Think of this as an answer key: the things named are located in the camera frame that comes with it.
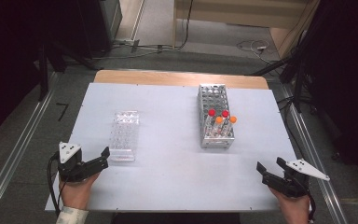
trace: forearm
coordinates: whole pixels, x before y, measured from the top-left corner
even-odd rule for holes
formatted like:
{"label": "forearm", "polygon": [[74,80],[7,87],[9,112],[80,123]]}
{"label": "forearm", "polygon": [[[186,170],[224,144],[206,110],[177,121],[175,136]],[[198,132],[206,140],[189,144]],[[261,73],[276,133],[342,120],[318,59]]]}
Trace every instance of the forearm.
{"label": "forearm", "polygon": [[56,224],[84,224],[89,211],[63,207]]}

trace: gray floor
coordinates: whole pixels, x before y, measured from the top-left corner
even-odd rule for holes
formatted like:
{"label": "gray floor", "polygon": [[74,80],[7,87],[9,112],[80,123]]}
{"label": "gray floor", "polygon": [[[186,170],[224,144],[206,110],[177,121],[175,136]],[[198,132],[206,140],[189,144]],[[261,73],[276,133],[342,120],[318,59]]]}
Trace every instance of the gray floor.
{"label": "gray floor", "polygon": [[[144,26],[141,24],[138,36],[142,36],[142,27]],[[258,29],[257,32],[261,32],[259,36],[245,33],[240,36],[240,41],[270,40],[270,36],[263,29],[255,29]],[[231,44],[230,48],[221,48],[219,46],[222,44],[218,42],[220,38],[215,38],[210,45],[216,45],[217,48],[222,50],[210,52],[205,51],[210,46],[205,48],[205,45],[195,45],[196,40],[201,37],[196,37],[194,33],[191,34],[193,35],[189,38],[188,49],[183,49],[182,51],[167,51],[144,57],[119,59],[118,57],[128,56],[131,52],[131,48],[121,47],[113,49],[108,55],[105,55],[104,59],[92,62],[103,66],[105,69],[187,71],[229,75],[250,74],[266,65],[265,62],[255,57],[252,52],[237,49],[235,46],[237,39],[232,41],[234,46]],[[148,52],[150,50],[139,49],[136,54]],[[77,63],[69,62],[68,64],[70,66],[66,72],[58,74],[59,80],[46,112],[35,129],[34,135],[30,139],[28,147],[25,149],[25,153],[0,200],[0,223],[55,222],[55,215],[44,211],[48,199],[46,177],[48,158],[57,150],[60,141],[68,141],[86,89],[89,83],[93,81],[96,73]],[[264,75],[264,77],[268,80],[268,85],[273,90],[276,99],[279,100],[284,96],[282,84],[277,81],[277,72],[273,71]],[[38,87],[31,91],[0,128],[0,171],[37,106],[38,91]],[[69,104],[60,121],[58,119],[62,115],[63,107],[57,105],[57,103]],[[325,130],[324,123],[321,122],[318,116],[310,113],[307,105],[303,105],[303,116],[312,140],[324,162],[325,169],[332,178],[331,181],[338,198],[341,200],[348,222],[358,223],[358,167],[331,160],[330,157],[335,153],[335,150],[331,144],[329,133]],[[291,116],[287,118],[290,129],[300,143],[299,147],[304,149]],[[292,138],[292,143],[297,156],[300,157],[299,148],[294,138]],[[317,203],[316,223],[333,223],[319,185],[314,179],[311,180],[310,188]],[[110,219],[111,214],[90,212],[87,223],[109,223]],[[241,222],[284,223],[284,220],[279,211],[273,211],[241,214]]]}

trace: table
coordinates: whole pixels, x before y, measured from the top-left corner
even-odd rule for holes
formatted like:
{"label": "table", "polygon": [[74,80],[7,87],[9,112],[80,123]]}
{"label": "table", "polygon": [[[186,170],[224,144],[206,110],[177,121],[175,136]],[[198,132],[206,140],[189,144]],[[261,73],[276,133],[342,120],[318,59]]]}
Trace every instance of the table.
{"label": "table", "polygon": [[[187,19],[191,0],[175,0],[172,45],[175,46],[176,19]],[[280,57],[286,57],[307,30],[319,0],[197,0],[191,20],[269,27]]]}
{"label": "table", "polygon": [[[234,127],[236,139],[228,150],[200,148],[196,104],[200,83],[227,85],[230,109],[239,118]],[[275,197],[261,183],[256,163],[260,161],[270,172],[282,176],[276,158],[291,161],[296,157],[264,78],[100,71],[89,85],[70,138],[71,143],[82,145],[84,161],[98,157],[107,146],[113,113],[124,109],[138,109],[141,115],[136,161],[109,163],[92,188],[89,210],[278,209]],[[180,118],[188,122],[176,128],[183,124]],[[53,209],[50,200],[46,209]]]}

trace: clear plastic test tube rack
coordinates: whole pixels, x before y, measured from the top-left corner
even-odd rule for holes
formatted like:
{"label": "clear plastic test tube rack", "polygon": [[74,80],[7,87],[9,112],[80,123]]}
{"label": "clear plastic test tube rack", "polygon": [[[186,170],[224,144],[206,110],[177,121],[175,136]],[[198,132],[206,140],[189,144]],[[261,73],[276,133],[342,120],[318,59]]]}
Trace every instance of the clear plastic test tube rack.
{"label": "clear plastic test tube rack", "polygon": [[198,94],[200,112],[200,144],[202,148],[229,148],[234,142],[234,131],[225,137],[208,136],[205,133],[205,120],[208,117],[209,109],[216,111],[216,116],[223,110],[228,110],[228,98],[226,85],[224,84],[200,84]]}

